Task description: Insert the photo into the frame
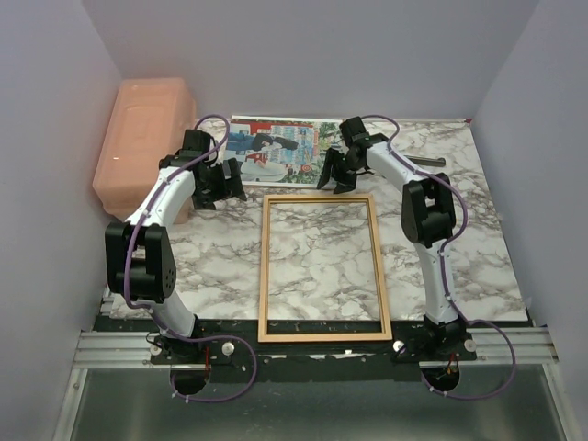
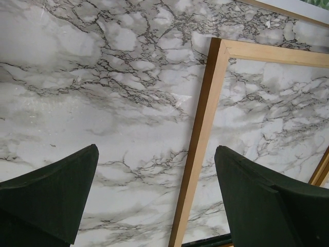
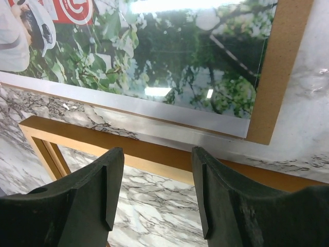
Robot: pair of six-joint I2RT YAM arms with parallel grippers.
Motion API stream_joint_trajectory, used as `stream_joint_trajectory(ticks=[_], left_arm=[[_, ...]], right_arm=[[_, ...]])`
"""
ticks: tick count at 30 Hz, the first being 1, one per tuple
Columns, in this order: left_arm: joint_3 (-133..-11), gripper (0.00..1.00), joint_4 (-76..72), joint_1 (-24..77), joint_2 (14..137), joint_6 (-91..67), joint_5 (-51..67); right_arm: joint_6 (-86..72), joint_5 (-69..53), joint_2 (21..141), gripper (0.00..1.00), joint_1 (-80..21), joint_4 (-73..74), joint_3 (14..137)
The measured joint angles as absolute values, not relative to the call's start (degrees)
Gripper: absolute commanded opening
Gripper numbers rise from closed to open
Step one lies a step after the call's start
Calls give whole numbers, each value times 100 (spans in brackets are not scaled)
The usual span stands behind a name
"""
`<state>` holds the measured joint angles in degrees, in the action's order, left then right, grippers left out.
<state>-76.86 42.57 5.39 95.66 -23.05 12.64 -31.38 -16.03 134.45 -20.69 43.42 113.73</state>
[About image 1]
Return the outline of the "photo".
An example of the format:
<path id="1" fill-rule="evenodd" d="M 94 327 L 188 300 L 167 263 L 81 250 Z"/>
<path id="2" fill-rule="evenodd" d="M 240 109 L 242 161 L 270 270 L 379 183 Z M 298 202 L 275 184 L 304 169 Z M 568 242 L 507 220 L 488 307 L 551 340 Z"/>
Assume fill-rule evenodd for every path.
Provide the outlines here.
<path id="1" fill-rule="evenodd" d="M 224 161 L 248 187 L 315 187 L 327 150 L 343 145 L 339 119 L 233 116 Z"/>

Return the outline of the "brown wooden picture frame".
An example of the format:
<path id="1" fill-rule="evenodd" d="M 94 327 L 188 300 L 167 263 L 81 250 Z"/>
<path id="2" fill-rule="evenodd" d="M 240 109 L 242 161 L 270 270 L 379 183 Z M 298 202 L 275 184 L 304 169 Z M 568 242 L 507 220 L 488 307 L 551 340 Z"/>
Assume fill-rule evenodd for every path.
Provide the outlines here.
<path id="1" fill-rule="evenodd" d="M 268 332 L 269 306 L 269 251 L 270 251 L 270 209 L 275 204 L 351 204 L 363 203 L 367 207 L 367 223 L 370 233 L 372 260 L 375 269 L 376 291 L 379 305 L 381 331 L 378 333 L 319 333 L 319 334 L 270 334 Z M 289 194 L 266 195 L 262 208 L 260 292 L 258 309 L 257 339 L 262 344 L 323 344 L 346 342 L 389 342 L 392 340 L 392 326 L 388 293 L 380 251 L 379 228 L 376 216 L 375 199 L 370 194 Z"/>

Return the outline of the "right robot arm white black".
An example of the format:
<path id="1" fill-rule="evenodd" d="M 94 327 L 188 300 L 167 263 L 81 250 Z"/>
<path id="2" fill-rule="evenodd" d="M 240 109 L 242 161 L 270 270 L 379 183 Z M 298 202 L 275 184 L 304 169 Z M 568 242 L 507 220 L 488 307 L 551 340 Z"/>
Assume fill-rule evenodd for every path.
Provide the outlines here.
<path id="1" fill-rule="evenodd" d="M 457 217 L 450 180 L 398 153 L 392 137 L 369 133 L 360 117 L 344 120 L 339 130 L 345 147 L 327 150 L 317 187 L 333 182 L 335 194 L 348 193 L 356 189 L 360 175 L 375 171 L 401 192 L 401 229 L 415 247 L 424 278 L 424 330 L 417 349 L 435 360 L 444 359 L 466 332 L 451 304 L 448 245 Z"/>

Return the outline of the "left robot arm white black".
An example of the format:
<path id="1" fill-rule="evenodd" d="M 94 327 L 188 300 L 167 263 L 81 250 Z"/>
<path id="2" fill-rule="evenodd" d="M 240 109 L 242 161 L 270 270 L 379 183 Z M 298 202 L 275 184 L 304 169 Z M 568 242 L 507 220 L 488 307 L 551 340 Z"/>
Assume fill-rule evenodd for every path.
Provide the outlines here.
<path id="1" fill-rule="evenodd" d="M 188 201 L 196 209 L 215 209 L 217 201 L 246 201 L 238 162 L 218 159 L 221 144 L 205 131 L 185 131 L 181 148 L 159 163 L 158 177 L 145 200 L 125 220 L 105 231 L 107 284 L 132 310 L 144 310 L 172 351 L 185 363 L 204 349 L 198 316 L 175 290 L 177 270 L 168 228 Z"/>

